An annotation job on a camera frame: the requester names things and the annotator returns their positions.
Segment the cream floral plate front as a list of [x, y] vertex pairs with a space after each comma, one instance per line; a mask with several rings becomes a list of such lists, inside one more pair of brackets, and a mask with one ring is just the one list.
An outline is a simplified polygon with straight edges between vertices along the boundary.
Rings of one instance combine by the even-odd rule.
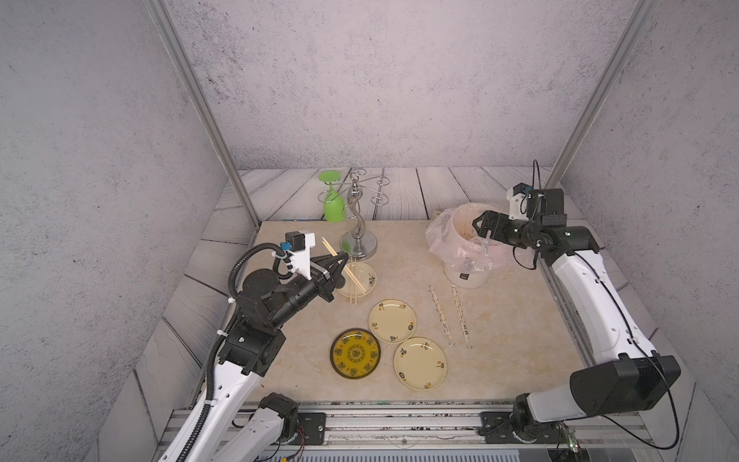
[[441, 347], [425, 337], [402, 342], [394, 356], [396, 377], [407, 388], [426, 392], [438, 388], [446, 379], [448, 360]]

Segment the cream floral plate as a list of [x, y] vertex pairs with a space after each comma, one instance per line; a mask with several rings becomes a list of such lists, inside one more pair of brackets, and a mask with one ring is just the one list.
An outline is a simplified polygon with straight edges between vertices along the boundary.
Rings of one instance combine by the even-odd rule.
[[438, 388], [446, 379], [448, 360], [441, 347], [425, 337], [402, 342], [394, 356], [396, 377], [407, 388], [426, 392]]
[[417, 328], [414, 309], [402, 300], [381, 300], [368, 317], [369, 331], [387, 344], [399, 344], [411, 338]]

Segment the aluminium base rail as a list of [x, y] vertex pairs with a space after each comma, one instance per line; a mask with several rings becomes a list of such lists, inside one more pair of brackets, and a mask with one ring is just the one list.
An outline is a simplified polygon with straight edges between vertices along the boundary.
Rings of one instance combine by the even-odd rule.
[[560, 445], [556, 432], [523, 444], [510, 432], [489, 440], [477, 434], [510, 415], [496, 402], [305, 403], [300, 432], [272, 445], [267, 460], [338, 459], [400, 461], [660, 461], [650, 433], [634, 413], [610, 420], [591, 418], [567, 425]]

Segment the left aluminium frame post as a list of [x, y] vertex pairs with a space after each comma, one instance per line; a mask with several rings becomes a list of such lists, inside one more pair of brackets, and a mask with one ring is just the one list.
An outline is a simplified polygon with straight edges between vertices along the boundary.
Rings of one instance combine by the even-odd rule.
[[246, 217], [249, 222], [259, 228], [261, 221], [256, 213], [255, 207], [250, 200], [246, 186], [238, 169], [236, 168], [234, 159], [229, 151], [225, 138], [217, 125], [214, 113], [211, 110], [207, 98], [197, 80], [192, 64], [187, 56], [187, 52], [178, 36], [175, 25], [167, 10], [165, 1], [162, 0], [146, 0], [144, 1], [147, 10], [150, 13], [152, 21], [158, 30], [160, 38], [167, 50], [167, 54], [175, 67], [175, 70], [182, 81], [185, 90], [194, 106], [194, 111], [203, 125], [206, 134], [215, 150], [217, 159], [223, 167], [230, 185], [233, 187], [237, 200], [239, 200], [242, 208], [246, 211]]

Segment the cream floral plate middle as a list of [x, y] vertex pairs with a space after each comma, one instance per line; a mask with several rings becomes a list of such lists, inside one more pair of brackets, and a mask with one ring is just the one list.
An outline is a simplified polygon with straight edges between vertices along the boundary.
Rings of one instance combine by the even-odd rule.
[[368, 317], [369, 331], [387, 344], [399, 344], [411, 338], [417, 328], [414, 309], [402, 300], [381, 300]]

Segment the green plastic spoon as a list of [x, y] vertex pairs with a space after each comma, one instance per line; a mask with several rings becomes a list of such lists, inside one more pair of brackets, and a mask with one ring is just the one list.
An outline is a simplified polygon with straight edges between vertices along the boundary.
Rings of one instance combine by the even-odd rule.
[[344, 221], [344, 198], [339, 193], [342, 175], [338, 171], [324, 171], [319, 175], [319, 181], [328, 188], [323, 197], [324, 219], [329, 223], [341, 223]]

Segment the wrapped chopsticks on table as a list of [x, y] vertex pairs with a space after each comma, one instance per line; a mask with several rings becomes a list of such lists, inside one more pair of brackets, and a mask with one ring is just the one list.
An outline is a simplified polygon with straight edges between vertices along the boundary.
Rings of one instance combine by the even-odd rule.
[[458, 293], [457, 286], [454, 285], [454, 284], [451, 285], [451, 293], [452, 293], [452, 297], [453, 297], [453, 300], [454, 300], [454, 303], [455, 303], [455, 308], [456, 308], [458, 320], [459, 320], [460, 326], [462, 328], [462, 332], [463, 332], [463, 336], [464, 336], [466, 347], [467, 347], [468, 350], [472, 350], [473, 349], [473, 345], [471, 344], [471, 337], [470, 337], [469, 327], [468, 327], [468, 324], [467, 324], [466, 316], [465, 316], [464, 309], [463, 309], [463, 306], [462, 306], [462, 303], [461, 303], [461, 300], [460, 300], [460, 296], [459, 296], [459, 293]]
[[450, 330], [450, 325], [448, 324], [448, 321], [446, 320], [446, 316], [445, 316], [444, 310], [442, 308], [441, 302], [438, 299], [438, 295], [437, 295], [434, 287], [432, 285], [430, 285], [428, 288], [429, 288], [429, 293], [431, 294], [432, 301], [433, 301], [434, 306], [435, 306], [435, 310], [436, 310], [436, 312], [438, 314], [439, 321], [440, 321], [440, 323], [442, 325], [443, 332], [445, 333], [446, 338], [448, 339], [448, 345], [450, 347], [453, 347], [453, 346], [455, 346], [455, 341], [454, 341], [454, 338], [453, 338], [453, 334], [451, 333], [451, 330]]

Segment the disposable chopsticks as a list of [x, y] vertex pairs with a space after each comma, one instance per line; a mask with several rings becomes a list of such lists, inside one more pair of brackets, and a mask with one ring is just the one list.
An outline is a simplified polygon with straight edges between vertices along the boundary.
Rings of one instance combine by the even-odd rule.
[[[354, 273], [355, 267], [356, 265], [354, 263], [351, 263], [348, 271], [350, 273]], [[349, 303], [352, 305], [355, 305], [357, 303], [357, 295], [358, 295], [359, 289], [358, 289], [357, 283], [354, 281], [354, 278], [351, 276], [349, 279], [351, 280], [351, 284], [352, 284], [352, 287], [349, 289], [350, 291]]]

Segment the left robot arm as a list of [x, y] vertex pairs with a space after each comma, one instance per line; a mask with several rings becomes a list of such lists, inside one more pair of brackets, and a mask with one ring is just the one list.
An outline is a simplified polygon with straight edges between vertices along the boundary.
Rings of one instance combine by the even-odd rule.
[[246, 399], [261, 385], [283, 347], [285, 323], [315, 298], [331, 302], [344, 286], [348, 254], [313, 257], [284, 244], [258, 244], [228, 277], [235, 311], [208, 353], [204, 389], [164, 461], [255, 461], [298, 431], [298, 404], [281, 394], [261, 400], [244, 427], [222, 439]]

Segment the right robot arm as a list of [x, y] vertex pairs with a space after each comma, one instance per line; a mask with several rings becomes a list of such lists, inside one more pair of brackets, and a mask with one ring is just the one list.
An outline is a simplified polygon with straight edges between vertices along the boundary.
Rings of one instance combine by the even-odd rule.
[[597, 239], [588, 228], [569, 225], [563, 191], [520, 183], [506, 197], [508, 213], [484, 211], [471, 223], [475, 233], [513, 250], [533, 250], [533, 267], [551, 270], [573, 302], [594, 361], [564, 385], [519, 395], [507, 421], [512, 435], [534, 443], [567, 421], [610, 419], [672, 398], [679, 362], [659, 353], [638, 327], [612, 283]]

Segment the yellow patterned plate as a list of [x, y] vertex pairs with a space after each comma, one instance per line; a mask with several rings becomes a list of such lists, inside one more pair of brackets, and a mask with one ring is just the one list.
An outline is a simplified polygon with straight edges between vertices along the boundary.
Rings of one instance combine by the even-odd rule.
[[346, 379], [361, 379], [371, 375], [379, 365], [379, 340], [366, 329], [348, 329], [339, 334], [330, 349], [333, 370]]

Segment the right aluminium frame post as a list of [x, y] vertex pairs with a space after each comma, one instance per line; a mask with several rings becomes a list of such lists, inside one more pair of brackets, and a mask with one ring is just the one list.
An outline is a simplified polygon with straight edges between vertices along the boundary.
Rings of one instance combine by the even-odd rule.
[[633, 13], [625, 25], [623, 34], [621, 34], [621, 38], [616, 42], [596, 82], [596, 86], [594, 86], [594, 90], [591, 92], [577, 119], [577, 123], [573, 127], [550, 170], [550, 175], [546, 182], [547, 189], [556, 188], [571, 163], [573, 163], [573, 159], [575, 159], [588, 131], [595, 122], [600, 110], [604, 107], [608, 94], [616, 84], [618, 77], [629, 61], [630, 55], [635, 50], [640, 38], [647, 30], [658, 4], [659, 2], [656, 0], [640, 0], [636, 2]]

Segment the cream plate with black spot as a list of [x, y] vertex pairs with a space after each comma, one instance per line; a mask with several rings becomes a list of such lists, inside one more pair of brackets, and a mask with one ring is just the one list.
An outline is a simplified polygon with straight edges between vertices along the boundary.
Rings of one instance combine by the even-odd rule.
[[[376, 283], [377, 283], [376, 272], [373, 269], [373, 267], [371, 267], [370, 265], [366, 263], [363, 263], [363, 262], [351, 262], [351, 263], [354, 263], [356, 265], [354, 269], [354, 273], [356, 274], [356, 276], [359, 278], [359, 280], [361, 281], [361, 283], [364, 285], [364, 287], [367, 290], [367, 294], [365, 295], [363, 295], [360, 291], [358, 291], [357, 299], [363, 298], [364, 296], [367, 296], [370, 292], [372, 292], [373, 289], [375, 288]], [[352, 284], [351, 284], [351, 280], [349, 279], [349, 277], [346, 275], [345, 272], [344, 272], [344, 276], [346, 277], [346, 286], [344, 286], [344, 288], [342, 289], [339, 289], [338, 292], [342, 296], [349, 298], [350, 297], [349, 289], [352, 287]]]

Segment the aluminium frame post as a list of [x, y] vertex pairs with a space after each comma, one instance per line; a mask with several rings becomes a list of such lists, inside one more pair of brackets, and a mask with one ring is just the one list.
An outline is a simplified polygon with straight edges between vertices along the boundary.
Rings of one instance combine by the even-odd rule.
[[550, 170], [550, 175], [546, 182], [547, 189], [556, 188], [571, 163], [573, 163], [573, 159], [575, 159], [588, 131], [595, 122], [600, 110], [604, 107], [608, 94], [616, 84], [618, 77], [629, 61], [630, 55], [635, 50], [640, 38], [647, 30], [658, 4], [659, 2], [656, 0], [640, 0], [636, 2], [633, 13], [625, 25], [623, 34], [621, 34], [621, 38], [616, 42], [596, 82], [596, 86], [594, 86], [594, 90], [591, 92], [577, 119], [577, 123], [573, 127]]
[[175, 25], [167, 10], [165, 1], [162, 0], [146, 0], [144, 1], [147, 10], [150, 13], [152, 21], [158, 30], [160, 38], [167, 50], [167, 54], [175, 67], [175, 70], [182, 81], [185, 90], [194, 106], [194, 111], [203, 125], [206, 134], [215, 150], [217, 159], [223, 167], [230, 185], [233, 187], [237, 200], [239, 200], [242, 208], [246, 211], [246, 217], [249, 222], [259, 228], [261, 221], [256, 213], [255, 207], [250, 200], [246, 186], [238, 169], [236, 168], [234, 159], [229, 151], [225, 138], [217, 125], [214, 113], [211, 110], [207, 98], [197, 80], [192, 64], [187, 56], [187, 52], [178, 36]]

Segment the silver metal hook stand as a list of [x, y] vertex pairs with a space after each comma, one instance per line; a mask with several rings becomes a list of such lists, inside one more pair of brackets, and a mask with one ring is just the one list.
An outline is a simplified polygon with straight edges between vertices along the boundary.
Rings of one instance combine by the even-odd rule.
[[[344, 221], [354, 221], [354, 225], [342, 236], [340, 245], [350, 257], [356, 260], [366, 260], [376, 254], [378, 241], [375, 234], [367, 228], [362, 201], [367, 198], [369, 203], [375, 207], [387, 205], [389, 198], [382, 189], [388, 187], [391, 180], [384, 174], [367, 176], [365, 169], [356, 169], [356, 171], [350, 171], [348, 177], [342, 175], [342, 183], [339, 193], [344, 198]], [[318, 198], [322, 206], [323, 197], [328, 190], [327, 186], [325, 188], [326, 190], [321, 192]]]

